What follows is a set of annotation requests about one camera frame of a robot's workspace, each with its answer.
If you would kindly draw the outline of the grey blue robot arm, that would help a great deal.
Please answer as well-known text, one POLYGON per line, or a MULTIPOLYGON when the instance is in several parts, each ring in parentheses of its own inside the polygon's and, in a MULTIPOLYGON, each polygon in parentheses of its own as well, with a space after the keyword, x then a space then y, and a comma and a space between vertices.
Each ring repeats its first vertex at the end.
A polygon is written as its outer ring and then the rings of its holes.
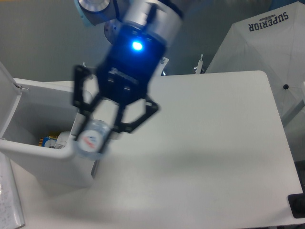
POLYGON ((99 90, 90 103, 83 99, 83 83, 91 71, 74 67, 72 103, 82 123, 73 135, 73 145, 81 155, 99 159, 113 133, 131 133, 158 111, 148 85, 182 21, 183 11, 171 0, 133 1, 113 46, 96 69, 99 90), (118 105, 112 127, 91 118, 103 100, 118 105))

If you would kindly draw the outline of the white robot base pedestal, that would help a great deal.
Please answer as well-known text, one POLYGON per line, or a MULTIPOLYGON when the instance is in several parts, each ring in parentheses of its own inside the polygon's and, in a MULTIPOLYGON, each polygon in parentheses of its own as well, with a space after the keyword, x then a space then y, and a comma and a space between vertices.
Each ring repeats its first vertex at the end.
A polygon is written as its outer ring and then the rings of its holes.
POLYGON ((120 31, 121 25, 122 25, 122 23, 117 19, 113 19, 113 20, 105 22, 104 35, 111 44, 115 43, 118 33, 120 31))

